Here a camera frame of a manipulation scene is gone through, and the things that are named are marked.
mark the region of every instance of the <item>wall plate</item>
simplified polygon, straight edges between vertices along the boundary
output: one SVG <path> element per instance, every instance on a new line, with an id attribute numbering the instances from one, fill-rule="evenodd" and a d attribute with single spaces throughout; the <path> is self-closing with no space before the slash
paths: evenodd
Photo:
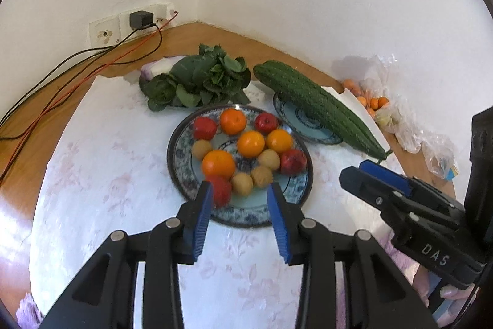
<path id="1" fill-rule="evenodd" d="M 144 10 L 146 12 L 151 12 L 154 14 L 153 22 L 161 27 L 163 23 L 169 19 L 169 6 L 172 6 L 174 9 L 174 5 L 171 3 L 159 3 L 154 5 L 148 5 L 141 8 L 128 10 L 120 14 L 120 33 L 121 37 L 125 38 L 127 35 L 130 35 L 131 32 L 134 31 L 132 27 L 130 27 L 130 13 L 139 12 L 139 10 Z M 142 37 L 142 35 L 150 34 L 156 31 L 155 27 L 147 28 L 145 30 L 137 31 L 134 35 L 132 35 L 131 39 L 135 39 L 138 37 Z"/>
<path id="2" fill-rule="evenodd" d="M 108 47 L 121 41 L 120 19 L 111 16 L 89 23 L 89 38 L 92 47 Z"/>

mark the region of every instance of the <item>blue and white plate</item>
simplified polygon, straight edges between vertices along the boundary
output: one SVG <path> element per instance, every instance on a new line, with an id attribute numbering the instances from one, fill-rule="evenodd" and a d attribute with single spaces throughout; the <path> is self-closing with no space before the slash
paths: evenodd
<path id="1" fill-rule="evenodd" d="M 309 118 L 293 103 L 282 101 L 277 93 L 274 94 L 272 102 L 279 117 L 305 141 L 328 145 L 342 142 L 341 137 L 326 129 L 318 120 Z"/>
<path id="2" fill-rule="evenodd" d="M 214 105 L 202 108 L 187 116 L 175 129 L 168 145 L 168 170 L 174 185 L 180 193 L 188 199 L 194 199 L 197 195 L 200 183 L 204 175 L 200 169 L 201 162 L 192 157 L 192 145 L 195 142 L 192 136 L 193 121 L 201 117 L 209 117 L 219 123 L 221 113 L 228 108 L 241 110 L 247 120 L 245 130 L 252 130 L 255 118 L 263 110 L 245 105 Z M 274 172 L 274 181 L 280 184 L 284 196 L 290 203 L 302 205 L 308 197 L 313 183 L 312 160 L 303 141 L 293 133 L 292 129 L 281 124 L 280 128 L 289 132 L 294 139 L 294 148 L 301 149 L 308 160 L 307 168 L 296 177 L 281 175 Z M 223 149 L 233 155 L 237 171 L 250 173 L 257 166 L 257 160 L 247 159 L 238 153 L 236 142 L 239 135 L 229 136 L 218 132 L 211 141 L 214 149 Z M 228 226 L 235 227 L 260 227 L 271 223 L 269 210 L 267 209 L 267 189 L 254 187 L 252 193 L 247 197 L 235 195 L 231 202 L 223 208 L 214 209 L 211 218 Z"/>

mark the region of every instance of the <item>small red apple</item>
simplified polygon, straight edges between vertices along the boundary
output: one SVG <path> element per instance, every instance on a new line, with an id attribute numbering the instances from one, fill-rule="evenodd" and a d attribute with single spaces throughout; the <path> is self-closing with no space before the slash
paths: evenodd
<path id="1" fill-rule="evenodd" d="M 255 129 L 262 134 L 269 134 L 273 130 L 277 129 L 279 121 L 272 113 L 262 112 L 255 119 Z"/>
<path id="2" fill-rule="evenodd" d="M 232 185 L 222 176 L 209 175 L 205 178 L 213 187 L 214 206 L 221 208 L 231 200 Z"/>
<path id="3" fill-rule="evenodd" d="M 280 156 L 280 172 L 286 176 L 296 176 L 307 166 L 307 157 L 299 149 L 290 149 Z"/>
<path id="4" fill-rule="evenodd" d="M 212 140 L 218 131 L 218 125 L 209 117 L 198 117 L 193 122 L 193 138 L 196 140 Z"/>

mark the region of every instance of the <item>red wire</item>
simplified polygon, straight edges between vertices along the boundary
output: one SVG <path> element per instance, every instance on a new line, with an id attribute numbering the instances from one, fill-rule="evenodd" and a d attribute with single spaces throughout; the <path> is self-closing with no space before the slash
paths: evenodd
<path id="1" fill-rule="evenodd" d="M 22 146 L 22 144 L 24 143 L 24 140 L 25 138 L 34 130 L 36 124 L 38 124 L 38 122 L 40 121 L 40 119 L 46 114 L 48 113 L 49 111 L 53 110 L 54 107 L 57 106 L 58 103 L 60 103 L 61 101 L 63 101 L 64 98 L 68 97 L 69 95 L 71 95 L 73 92 L 75 92 L 75 90 L 77 90 L 77 88 L 79 88 L 82 84 L 84 84 L 86 81 L 88 81 L 89 79 L 91 79 L 92 77 L 94 77 L 95 75 L 97 75 L 99 72 L 105 70 L 107 67 L 111 66 L 112 64 L 114 64 L 115 62 L 117 62 L 118 60 L 122 59 L 123 57 L 125 57 L 126 55 L 132 53 L 133 51 L 135 51 L 136 49 L 138 49 L 139 47 L 141 47 L 142 45 L 144 45 L 147 41 L 149 41 L 152 37 L 154 37 L 156 34 L 158 34 L 160 31 L 162 31 L 164 29 L 164 27 L 166 27 L 167 25 L 169 25 L 169 23 L 171 23 L 174 18 L 176 18 L 176 16 L 178 15 L 178 12 L 175 11 L 174 12 L 174 16 L 167 20 L 162 26 L 161 28 L 159 28 L 158 30 L 156 30 L 154 33 L 152 33 L 151 35 L 149 35 L 148 37 L 146 37 L 144 40 L 140 41 L 139 44 L 137 44 L 135 47 L 133 47 L 132 49 L 128 50 L 127 52 L 125 52 L 124 54 L 120 55 L 119 57 L 117 57 L 116 59 L 112 60 L 111 62 L 101 66 L 100 68 L 98 68 L 97 70 L 95 70 L 94 72 L 92 72 L 91 74 L 89 74 L 87 77 L 85 77 L 80 83 L 76 84 L 75 86 L 72 87 L 72 89 L 70 89 L 69 91 L 65 92 L 62 96 L 60 96 L 57 100 L 54 101 L 53 105 L 46 109 L 44 112 L 41 112 L 41 114 L 36 118 L 36 120 L 31 123 L 31 125 L 28 127 L 28 129 L 26 130 L 26 133 L 23 135 L 23 137 L 21 138 L 21 140 L 19 141 L 19 143 L 17 144 L 16 148 L 14 149 L 14 152 L 12 153 L 8 163 L 7 163 L 7 168 L 9 168 L 9 165 L 11 164 L 12 160 L 15 158 L 15 155 L 17 153 L 17 150 Z"/>

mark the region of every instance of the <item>power adapter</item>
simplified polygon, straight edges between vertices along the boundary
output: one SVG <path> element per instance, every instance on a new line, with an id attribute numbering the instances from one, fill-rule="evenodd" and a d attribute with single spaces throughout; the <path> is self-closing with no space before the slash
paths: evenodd
<path id="1" fill-rule="evenodd" d="M 154 24 L 154 14 L 139 10 L 139 12 L 130 13 L 130 27 L 134 30 L 144 30 Z"/>

